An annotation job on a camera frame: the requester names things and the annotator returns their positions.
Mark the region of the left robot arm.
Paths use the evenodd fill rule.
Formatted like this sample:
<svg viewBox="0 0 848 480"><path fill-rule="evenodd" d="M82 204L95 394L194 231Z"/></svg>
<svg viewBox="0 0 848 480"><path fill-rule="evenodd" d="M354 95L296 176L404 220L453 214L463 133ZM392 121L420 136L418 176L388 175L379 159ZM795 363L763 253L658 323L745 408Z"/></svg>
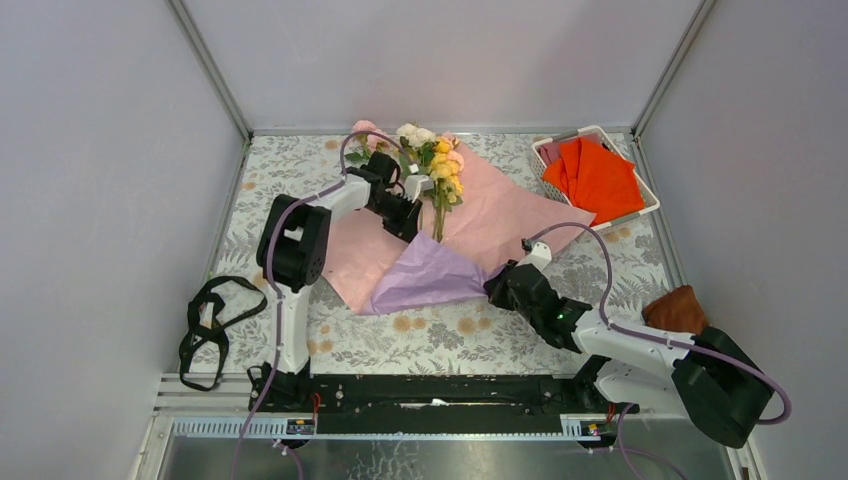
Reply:
<svg viewBox="0 0 848 480"><path fill-rule="evenodd" d="M307 319L312 285L322 275L330 227L355 211L375 213L385 231L407 243L418 234L420 197L434 188L421 174L399 179L399 164L375 153L361 167L347 167L341 179L304 198L278 195L272 202L256 254L263 276L276 292L272 369L284 373L272 398L288 411L309 401L310 385L296 374L308 365Z"/></svg>

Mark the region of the pink fake flower stem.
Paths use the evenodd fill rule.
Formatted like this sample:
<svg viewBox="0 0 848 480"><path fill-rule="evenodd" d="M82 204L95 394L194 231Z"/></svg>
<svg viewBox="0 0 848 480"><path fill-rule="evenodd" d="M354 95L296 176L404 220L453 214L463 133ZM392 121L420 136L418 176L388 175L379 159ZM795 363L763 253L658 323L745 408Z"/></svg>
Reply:
<svg viewBox="0 0 848 480"><path fill-rule="evenodd" d="M374 153L386 153L389 142L385 132L369 120L359 120L353 126L351 135L346 139L344 159L351 164L366 163Z"/></svg>

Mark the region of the pink and purple wrapping paper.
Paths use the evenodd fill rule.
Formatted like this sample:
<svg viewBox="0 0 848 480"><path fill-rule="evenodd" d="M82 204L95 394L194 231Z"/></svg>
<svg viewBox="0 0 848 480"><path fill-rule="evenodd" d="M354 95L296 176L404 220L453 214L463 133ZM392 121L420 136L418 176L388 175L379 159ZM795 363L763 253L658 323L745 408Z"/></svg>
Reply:
<svg viewBox="0 0 848 480"><path fill-rule="evenodd" d="M523 255L521 240L560 222L589 225L595 215L521 187L461 142L463 203L446 215L442 244L488 273ZM357 314L366 311L378 283L408 248L362 209L330 228L323 277Z"/></svg>

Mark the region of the yellow fake flower bunch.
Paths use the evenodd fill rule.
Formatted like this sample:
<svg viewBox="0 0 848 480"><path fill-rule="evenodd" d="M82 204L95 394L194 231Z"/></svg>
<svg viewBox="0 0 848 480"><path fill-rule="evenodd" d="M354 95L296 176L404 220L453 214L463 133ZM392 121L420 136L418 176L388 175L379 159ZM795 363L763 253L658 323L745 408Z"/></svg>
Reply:
<svg viewBox="0 0 848 480"><path fill-rule="evenodd" d="M428 193L434 210L433 239L441 242L447 214L454 206L462 203L465 188L461 180L464 157L457 151L459 141L455 138L437 136L426 154L426 173L433 181Z"/></svg>

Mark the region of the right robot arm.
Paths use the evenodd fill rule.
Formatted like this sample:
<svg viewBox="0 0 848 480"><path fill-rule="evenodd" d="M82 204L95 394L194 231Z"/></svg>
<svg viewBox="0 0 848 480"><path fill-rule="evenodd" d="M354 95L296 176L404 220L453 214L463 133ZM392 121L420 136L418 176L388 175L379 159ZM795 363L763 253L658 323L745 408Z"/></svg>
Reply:
<svg viewBox="0 0 848 480"><path fill-rule="evenodd" d="M597 412L609 402L686 416L711 440L740 448L776 386L723 331L626 327L560 296L532 264L507 264L484 284L489 302L521 315L549 345L586 354L593 366L573 386L575 402Z"/></svg>

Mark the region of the white fake flower stem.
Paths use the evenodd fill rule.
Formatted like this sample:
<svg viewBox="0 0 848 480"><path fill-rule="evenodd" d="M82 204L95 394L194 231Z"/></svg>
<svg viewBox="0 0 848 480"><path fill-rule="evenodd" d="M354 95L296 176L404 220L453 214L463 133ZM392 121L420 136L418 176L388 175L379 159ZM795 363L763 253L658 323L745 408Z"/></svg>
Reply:
<svg viewBox="0 0 848 480"><path fill-rule="evenodd" d="M437 138L434 132L413 123L406 123L396 130L403 152L421 170L427 170L435 156Z"/></svg>

